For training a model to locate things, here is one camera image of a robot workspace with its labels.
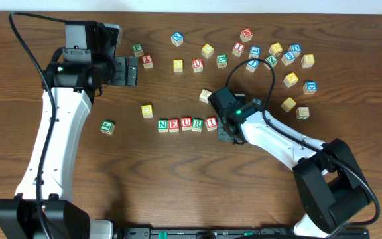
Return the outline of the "green R wooden block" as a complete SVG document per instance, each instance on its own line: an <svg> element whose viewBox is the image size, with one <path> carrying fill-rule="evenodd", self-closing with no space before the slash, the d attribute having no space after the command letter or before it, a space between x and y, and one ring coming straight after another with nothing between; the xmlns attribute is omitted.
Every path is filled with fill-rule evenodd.
<svg viewBox="0 0 382 239"><path fill-rule="evenodd" d="M203 127L203 120L194 118L192 120L192 131L201 132Z"/></svg>

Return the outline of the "red E wooden block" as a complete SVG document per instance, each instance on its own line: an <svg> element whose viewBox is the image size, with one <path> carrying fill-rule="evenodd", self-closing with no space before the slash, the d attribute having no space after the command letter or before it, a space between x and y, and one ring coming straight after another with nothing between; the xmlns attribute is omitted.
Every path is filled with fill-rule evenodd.
<svg viewBox="0 0 382 239"><path fill-rule="evenodd" d="M170 133L179 132L180 124L178 119L170 119L168 120L168 131Z"/></svg>

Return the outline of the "green N wooden block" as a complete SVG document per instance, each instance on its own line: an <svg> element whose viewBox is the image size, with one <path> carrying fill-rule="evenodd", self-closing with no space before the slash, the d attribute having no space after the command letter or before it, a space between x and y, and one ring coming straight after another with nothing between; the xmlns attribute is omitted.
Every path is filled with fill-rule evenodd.
<svg viewBox="0 0 382 239"><path fill-rule="evenodd" d="M165 133L165 132L168 132L168 120L166 119L161 119L161 120L158 120L158 131L159 133Z"/></svg>

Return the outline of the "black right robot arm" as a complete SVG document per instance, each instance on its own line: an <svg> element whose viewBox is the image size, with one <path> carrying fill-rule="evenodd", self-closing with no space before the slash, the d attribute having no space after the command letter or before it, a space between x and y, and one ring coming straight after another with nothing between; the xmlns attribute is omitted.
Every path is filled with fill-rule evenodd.
<svg viewBox="0 0 382 239"><path fill-rule="evenodd" d="M331 238L362 209L379 204L350 147L307 137L279 122L260 100L213 100L223 128L243 145L264 149L292 170L305 214L294 226L297 236Z"/></svg>

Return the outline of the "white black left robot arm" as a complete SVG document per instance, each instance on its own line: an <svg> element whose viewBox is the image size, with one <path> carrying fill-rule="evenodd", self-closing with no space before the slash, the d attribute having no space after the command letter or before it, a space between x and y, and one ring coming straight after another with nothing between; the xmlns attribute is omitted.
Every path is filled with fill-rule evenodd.
<svg viewBox="0 0 382 239"><path fill-rule="evenodd" d="M72 203L72 176L84 122L95 90L104 84L136 86L134 56L59 61L45 70L49 90L31 160L13 199L0 199L7 238L119 238L110 220L92 220Z"/></svg>

